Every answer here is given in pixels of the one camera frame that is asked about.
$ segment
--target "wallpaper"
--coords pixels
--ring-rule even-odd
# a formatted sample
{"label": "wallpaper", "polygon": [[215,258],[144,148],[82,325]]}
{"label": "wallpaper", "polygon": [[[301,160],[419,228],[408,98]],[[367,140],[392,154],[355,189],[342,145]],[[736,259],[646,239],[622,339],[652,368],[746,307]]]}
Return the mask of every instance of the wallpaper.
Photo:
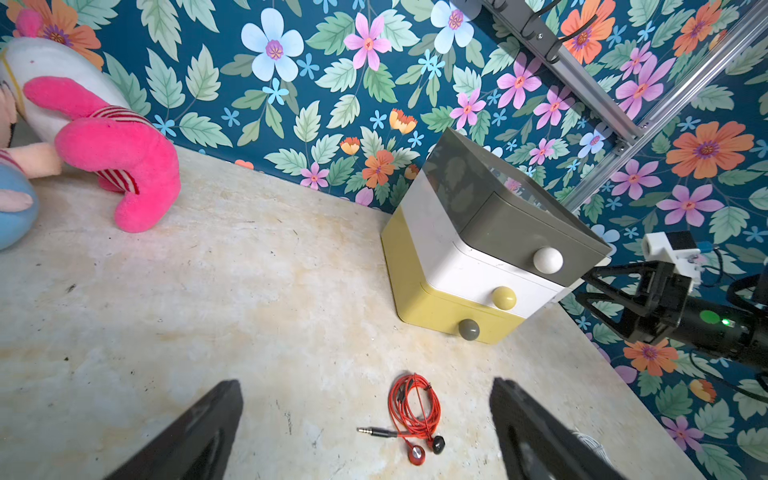
{"label": "wallpaper", "polygon": [[[695,296],[726,303],[728,285],[762,270],[768,253],[766,54],[764,35],[582,207],[581,219],[615,245],[612,264],[642,260],[645,233],[689,230],[723,256],[719,283],[717,255],[698,257],[706,267],[702,281],[715,285],[696,289]],[[712,102],[712,92],[727,95]],[[628,293],[637,288],[633,278],[605,280]],[[752,369],[694,354],[710,376],[704,378],[691,364],[688,346],[674,340],[655,347],[629,344],[572,295],[563,306],[707,478],[768,478],[768,405],[711,380],[719,376],[768,396]],[[621,315],[616,304],[599,307],[614,319]]]}

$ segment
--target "white knob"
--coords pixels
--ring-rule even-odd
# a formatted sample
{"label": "white knob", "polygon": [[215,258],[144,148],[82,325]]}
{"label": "white knob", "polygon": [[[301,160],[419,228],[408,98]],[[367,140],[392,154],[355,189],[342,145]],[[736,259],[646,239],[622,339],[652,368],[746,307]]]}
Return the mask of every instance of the white knob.
{"label": "white knob", "polygon": [[563,256],[556,248],[540,248],[533,254],[533,266],[547,275],[557,273],[563,267]]}

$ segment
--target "pink plush toy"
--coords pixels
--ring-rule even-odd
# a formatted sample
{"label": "pink plush toy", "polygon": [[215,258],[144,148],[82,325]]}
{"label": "pink plush toy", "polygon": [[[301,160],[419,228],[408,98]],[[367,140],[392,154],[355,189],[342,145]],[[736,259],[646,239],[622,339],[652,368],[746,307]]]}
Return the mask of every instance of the pink plush toy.
{"label": "pink plush toy", "polygon": [[72,119],[56,135],[56,151],[71,166],[96,173],[101,188],[124,193],[114,211],[121,230],[149,230],[168,212],[181,191],[179,160],[146,118],[107,104],[70,78],[33,78],[24,95]]}

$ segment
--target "table surface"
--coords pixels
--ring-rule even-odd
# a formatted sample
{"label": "table surface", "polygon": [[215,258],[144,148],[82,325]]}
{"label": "table surface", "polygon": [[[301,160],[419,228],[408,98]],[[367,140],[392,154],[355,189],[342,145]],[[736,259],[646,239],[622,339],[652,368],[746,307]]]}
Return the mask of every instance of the table surface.
{"label": "table surface", "polygon": [[0,252],[4,478],[102,478],[208,389],[239,379],[227,478],[409,478],[386,394],[405,371],[442,404],[422,478],[506,478],[496,376],[605,445],[631,480],[703,478],[559,305],[495,346],[395,312],[388,214],[180,149],[183,190],[152,230],[85,172],[35,181],[33,231]]}

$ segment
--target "yellow knob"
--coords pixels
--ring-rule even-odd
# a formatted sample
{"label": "yellow knob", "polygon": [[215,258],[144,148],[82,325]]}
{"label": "yellow knob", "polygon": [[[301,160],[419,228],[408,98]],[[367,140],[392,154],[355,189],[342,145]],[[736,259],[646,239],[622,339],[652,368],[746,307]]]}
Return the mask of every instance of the yellow knob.
{"label": "yellow knob", "polygon": [[518,296],[508,286],[500,286],[493,291],[493,304],[500,310],[512,310],[517,302]]}

